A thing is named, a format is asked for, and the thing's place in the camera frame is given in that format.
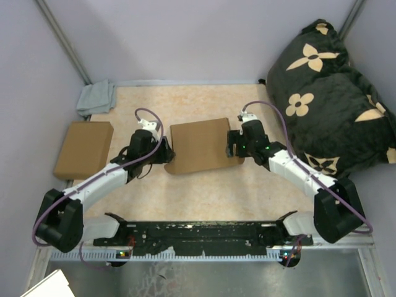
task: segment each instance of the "beige flower print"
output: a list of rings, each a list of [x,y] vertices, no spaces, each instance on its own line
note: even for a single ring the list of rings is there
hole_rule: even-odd
[[[328,28],[326,28],[326,24],[325,23],[319,23],[316,25],[316,30],[318,30],[319,32],[321,32],[321,34],[326,35],[327,32],[329,31]]]
[[[308,153],[304,153],[308,160],[309,166],[326,175],[335,175],[337,173],[337,162],[340,157],[335,158],[315,158]]]
[[[388,157],[389,164],[396,163],[396,149],[389,147],[388,151],[386,152],[386,156]]]
[[[309,111],[307,104],[312,102],[313,99],[314,94],[312,93],[307,93],[303,96],[300,96],[300,94],[292,94],[289,98],[290,105],[286,108],[286,115],[293,116],[297,114],[297,116],[305,116]]]
[[[323,67],[322,59],[335,59],[338,56],[338,53],[318,53],[312,45],[306,43],[303,48],[303,55],[304,58],[291,63],[290,66],[287,67],[286,71],[308,63],[309,68],[320,72]]]
[[[373,119],[379,119],[379,118],[384,117],[384,113],[386,110],[381,105],[381,103],[377,102],[376,104],[374,104],[374,102],[372,101],[371,95],[366,95],[366,96],[367,96],[367,99],[369,100],[369,103],[376,108],[372,108],[370,110],[366,110],[366,111],[362,112],[361,115],[359,115],[357,117],[355,122],[371,121]]]

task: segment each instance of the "gray wall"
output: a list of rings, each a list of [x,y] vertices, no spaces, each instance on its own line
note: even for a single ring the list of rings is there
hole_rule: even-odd
[[[396,113],[396,2],[368,0],[351,29],[346,47],[355,66],[376,86]],[[396,165],[355,174],[364,211],[374,225],[374,240],[396,295]]]
[[[354,0],[47,0],[94,82],[253,82],[302,26]]]
[[[30,239],[82,82],[33,1],[0,9],[0,296],[22,294]]]

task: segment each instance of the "folded towel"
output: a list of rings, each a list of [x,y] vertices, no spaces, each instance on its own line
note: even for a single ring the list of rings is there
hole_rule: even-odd
[[[81,116],[95,113],[108,113],[116,106],[115,84],[108,79],[93,85],[86,85],[77,103],[77,112]]]

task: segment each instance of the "brown cardboard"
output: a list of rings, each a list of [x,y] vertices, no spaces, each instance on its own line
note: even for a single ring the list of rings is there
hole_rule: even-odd
[[[170,130],[176,154],[173,162],[165,165],[170,174],[224,168],[244,162],[243,158],[227,158],[228,118],[172,125]]]
[[[106,165],[113,131],[110,122],[72,122],[54,175],[59,179],[87,179],[102,170]]]

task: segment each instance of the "black cushion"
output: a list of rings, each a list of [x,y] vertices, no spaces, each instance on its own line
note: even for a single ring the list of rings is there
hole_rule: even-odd
[[[396,162],[396,120],[374,86],[349,65],[333,26],[317,20],[286,47],[268,73],[297,156],[336,177]]]

